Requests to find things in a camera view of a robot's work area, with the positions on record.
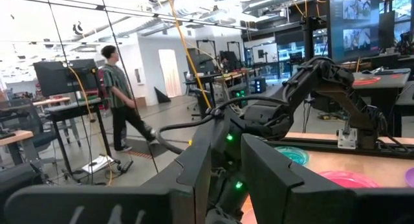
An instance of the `concrete floor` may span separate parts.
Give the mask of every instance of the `concrete floor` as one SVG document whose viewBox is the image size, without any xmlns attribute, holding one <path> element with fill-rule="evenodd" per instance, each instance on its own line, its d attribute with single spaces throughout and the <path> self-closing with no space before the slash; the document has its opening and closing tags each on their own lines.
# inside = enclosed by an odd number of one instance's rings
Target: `concrete floor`
<svg viewBox="0 0 414 224">
<path fill-rule="evenodd" d="M 269 86 L 268 91 L 264 95 L 270 95 L 274 93 L 275 90 L 278 89 L 280 85 L 276 84 L 274 86 Z M 179 124 L 185 122 L 191 122 L 191 112 L 192 106 L 195 103 L 195 99 L 188 96 L 181 96 L 177 98 L 173 98 L 171 103 L 168 104 L 160 104 L 157 106 L 151 106 L 140 109 L 140 114 L 145 122 L 149 125 L 153 126 L 154 128 L 160 128 L 162 126 L 170 125 L 170 124 Z M 343 127 L 343 122 L 340 121 L 322 121 L 318 119 L 317 110 L 312 110 L 310 112 L 310 118 L 307 125 L 307 132 L 309 133 L 330 133 L 335 134 L 337 129 Z M 299 106 L 296 110 L 294 115 L 295 123 L 291 128 L 293 132 L 302 132 L 303 128 L 303 106 Z M 92 137 L 90 137 L 91 142 L 91 151 L 93 158 L 96 158 L 99 153 L 104 152 L 104 147 L 100 146 L 98 136 L 99 127 L 96 125 L 95 128 L 91 128 L 89 123 L 86 121 L 86 130 L 88 131 L 92 129 Z M 106 118 L 103 119 L 104 126 L 107 132 L 108 141 L 112 143 L 112 118 L 110 114 L 107 115 Z M 414 117 L 404 117 L 403 118 L 403 136 L 404 137 L 414 137 Z M 82 122 L 78 120 L 78 131 L 80 132 L 81 139 L 82 139 L 82 147 L 79 148 L 76 142 L 72 144 L 68 144 L 65 146 L 67 153 L 69 155 L 69 159 L 71 162 L 72 168 L 77 168 L 84 166 L 89 159 L 89 149 L 88 143 L 86 141 L 86 134 L 82 126 Z M 188 128 L 188 129 L 180 129 L 175 131 L 168 131 L 163 134 L 164 138 L 174 140 L 174 141 L 181 141 L 181 142 L 188 142 L 192 135 L 195 133 L 196 128 Z M 127 135 L 130 139 L 139 139 L 140 134 L 137 130 L 135 130 L 129 124 L 127 125 Z M 174 145 L 185 148 L 187 144 L 173 142 Z M 113 157 L 120 159 L 123 163 L 130 160 L 130 157 L 134 160 L 134 163 L 128 173 L 116 178 L 113 180 L 113 186 L 139 186 L 149 178 L 153 177 L 156 174 L 156 170 L 151 159 L 137 157 L 137 156 L 130 156 L 126 153 L 116 153 L 114 150 L 112 151 Z M 0 150 L 1 157 L 3 159 L 4 166 L 12 166 L 12 161 L 10 155 L 5 153 L 3 150 Z M 58 159 L 61 159 L 61 151 L 58 146 L 57 141 L 54 142 L 47 150 L 40 153 L 41 157 L 53 157 L 55 156 Z M 165 168 L 174 158 L 176 155 L 171 152 L 166 152 L 158 157 L 156 157 L 155 162 L 158 166 L 159 170 Z M 61 177 L 61 169 L 64 169 L 65 165 L 63 161 L 58 162 L 57 168 L 51 164 L 47 164 L 44 166 L 44 172 L 50 176 L 54 180 L 55 183 L 58 184 L 73 184 L 73 181 L 65 181 L 64 178 Z M 94 174 L 94 183 L 98 182 L 107 182 L 105 178 L 105 172 L 97 172 Z"/>
</svg>

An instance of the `office chair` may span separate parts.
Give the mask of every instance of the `office chair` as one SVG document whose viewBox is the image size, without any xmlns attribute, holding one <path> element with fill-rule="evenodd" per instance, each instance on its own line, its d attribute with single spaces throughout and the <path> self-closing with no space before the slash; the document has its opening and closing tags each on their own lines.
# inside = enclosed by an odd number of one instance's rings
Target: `office chair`
<svg viewBox="0 0 414 224">
<path fill-rule="evenodd" d="M 185 79 L 186 82 L 192 81 L 191 79 L 187 78 L 188 73 L 189 73 L 188 71 L 184 72 L 184 79 Z M 196 97 L 196 94 L 194 92 L 195 87 L 196 87 L 196 85 L 186 85 L 186 95 L 195 98 Z M 190 110 L 190 108 L 192 108 L 193 111 L 195 111 L 198 106 L 199 106 L 198 103 L 192 104 L 192 106 L 190 104 L 190 105 L 187 106 L 187 110 Z"/>
<path fill-rule="evenodd" d="M 50 143 L 57 139 L 53 131 L 44 131 L 43 123 L 30 99 L 0 102 L 0 110 L 2 112 L 0 122 L 4 128 L 33 132 L 32 142 L 38 153 L 46 150 Z M 41 159 L 42 164 L 55 163 L 56 161 L 53 157 Z"/>
</svg>

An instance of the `person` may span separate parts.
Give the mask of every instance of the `person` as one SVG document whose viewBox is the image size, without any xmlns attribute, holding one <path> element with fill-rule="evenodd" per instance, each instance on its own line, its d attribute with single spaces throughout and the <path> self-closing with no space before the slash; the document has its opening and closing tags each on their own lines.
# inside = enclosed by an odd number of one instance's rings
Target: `person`
<svg viewBox="0 0 414 224">
<path fill-rule="evenodd" d="M 113 115 L 114 148 L 116 151 L 129 151 L 130 146 L 122 144 L 122 132 L 126 130 L 128 121 L 148 141 L 154 142 L 152 128 L 141 119 L 138 110 L 135 110 L 135 101 L 129 91 L 126 76 L 116 63 L 119 60 L 116 47 L 105 46 L 101 54 L 107 63 L 103 67 L 103 84 L 109 95 L 109 106 Z"/>
</svg>

